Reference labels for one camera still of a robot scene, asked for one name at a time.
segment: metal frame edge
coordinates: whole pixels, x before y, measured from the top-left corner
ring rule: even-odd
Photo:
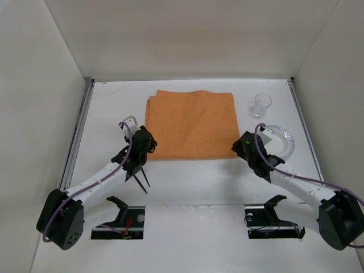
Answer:
[[[306,138],[308,140],[308,144],[309,144],[309,148],[310,148],[313,160],[315,161],[315,166],[316,166],[316,169],[317,169],[318,176],[320,177],[320,180],[323,181],[324,177],[323,177],[322,172],[321,172],[321,168],[320,168],[319,161],[318,161],[316,153],[315,153],[315,149],[313,148],[312,140],[311,140],[311,137],[310,137],[308,129],[307,129],[306,121],[305,121],[305,119],[303,117],[301,106],[300,106],[300,103],[299,103],[298,98],[297,98],[295,86],[294,86],[293,81],[292,81],[291,78],[288,78],[287,82],[288,82],[288,86],[289,86],[289,89],[290,89],[292,97],[293,97],[293,101],[295,102],[295,105],[296,105],[296,108],[297,108],[297,111],[298,111],[298,114],[299,114],[303,129],[304,129]]]
[[[87,117],[87,113],[89,110],[91,96],[92,96],[93,87],[94,87],[94,83],[95,83],[95,81],[90,77],[84,77],[84,79],[85,79],[85,83],[86,83],[84,97],[82,99],[80,110],[78,112],[78,118],[77,118],[77,122],[76,122],[76,126],[75,126],[75,131],[73,133],[71,147],[68,152],[67,163],[64,168],[62,181],[60,184],[61,191],[69,188],[69,186],[71,184],[73,170],[75,169],[78,149],[80,148],[82,133],[84,131],[86,117]]]

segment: white wall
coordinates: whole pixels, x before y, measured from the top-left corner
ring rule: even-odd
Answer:
[[[43,0],[1,0],[0,37],[0,272],[29,272],[85,84]]]
[[[337,0],[45,0],[82,73],[294,76]]]
[[[325,179],[344,185],[361,197],[363,26],[364,1],[341,0],[294,80]],[[358,253],[364,260],[364,251]]]

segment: black mount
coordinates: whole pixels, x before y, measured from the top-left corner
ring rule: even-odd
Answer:
[[[318,208],[318,227],[331,247],[343,250],[364,233],[364,215],[358,201],[345,192],[322,200]]]

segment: black clamp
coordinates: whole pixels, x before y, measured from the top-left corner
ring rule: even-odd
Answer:
[[[264,144],[262,138],[258,135],[258,146],[260,151],[262,152],[264,158],[266,158],[273,167],[276,167],[279,164],[284,164],[284,160],[275,156],[268,155],[266,149],[264,148]],[[246,160],[249,167],[254,171],[254,173],[268,181],[271,182],[270,172],[272,168],[269,167],[264,160],[260,157],[258,150],[255,146],[254,134],[246,131],[239,140],[233,143],[233,147],[231,148],[233,152],[236,152],[237,155]]]
[[[125,141],[127,143],[130,142],[127,137],[125,137]],[[136,174],[139,171],[142,171],[142,174],[148,186],[150,187],[148,178],[142,166],[147,163],[147,154],[153,153],[156,146],[157,142],[153,138],[152,134],[144,126],[141,126],[140,130],[136,131],[135,134],[132,136],[131,151],[122,167],[126,171],[125,181],[127,181],[131,177],[134,177],[140,187],[145,191],[145,193],[147,193],[147,191],[140,182],[140,180],[136,177]],[[126,156],[127,149],[128,146],[126,146],[115,157],[113,157],[111,159],[111,162],[121,164],[124,157]]]

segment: red wire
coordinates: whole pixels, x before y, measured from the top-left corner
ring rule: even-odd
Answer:
[[[124,231],[122,239],[124,239],[124,237],[125,237],[125,235],[127,233],[127,230],[130,228],[130,226],[131,226],[131,217],[129,216],[129,218],[126,220],[126,229]]]

